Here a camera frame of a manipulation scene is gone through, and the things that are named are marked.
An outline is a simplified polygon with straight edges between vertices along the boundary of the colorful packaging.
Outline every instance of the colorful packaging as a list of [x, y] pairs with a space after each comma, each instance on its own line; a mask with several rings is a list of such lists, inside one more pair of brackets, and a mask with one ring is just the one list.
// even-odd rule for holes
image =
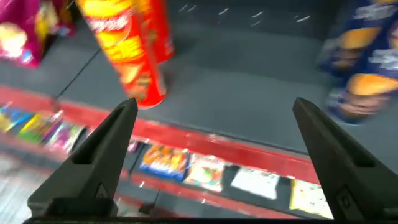
[[223, 190], [221, 180], [224, 167], [225, 162], [215, 156], [193, 154], [188, 167], [189, 174], [184, 183], [220, 192]]
[[76, 1], [128, 97], [146, 109], [165, 99], [162, 74], [149, 48], [132, 0]]
[[4, 105], [0, 109], [0, 128], [6, 133], [18, 124], [22, 124], [33, 116], [32, 113], [22, 111], [17, 108], [11, 108], [10, 105]]
[[84, 127], [63, 122], [47, 143], [51, 150], [69, 153], [75, 145]]
[[397, 0], [345, 1], [320, 55], [320, 66], [332, 75], [350, 73], [364, 49], [398, 10]]
[[135, 140], [130, 140], [129, 147], [127, 148], [127, 152], [135, 152], [137, 150], [138, 142]]
[[333, 219], [321, 186], [302, 180], [292, 180], [292, 196], [289, 209]]
[[188, 160], [189, 153], [186, 150], [156, 144], [145, 153], [140, 170], [182, 181]]
[[165, 1], [138, 0], [137, 8], [143, 17], [143, 26], [148, 34], [157, 63], [163, 63], [174, 55], [174, 46], [167, 19]]
[[40, 143], [48, 139], [60, 126], [61, 119], [58, 116], [45, 117], [36, 114], [18, 133], [22, 139]]
[[255, 195], [275, 200], [279, 175], [269, 172], [241, 167], [232, 181], [231, 186]]
[[48, 26], [41, 0], [0, 1], [0, 57], [29, 68], [39, 66]]
[[388, 105], [398, 90], [398, 12], [358, 60], [352, 75], [329, 97], [330, 112], [359, 124]]
[[55, 33], [61, 36], [71, 36], [75, 33], [72, 15], [69, 11], [71, 0], [51, 0], [58, 23], [55, 25]]

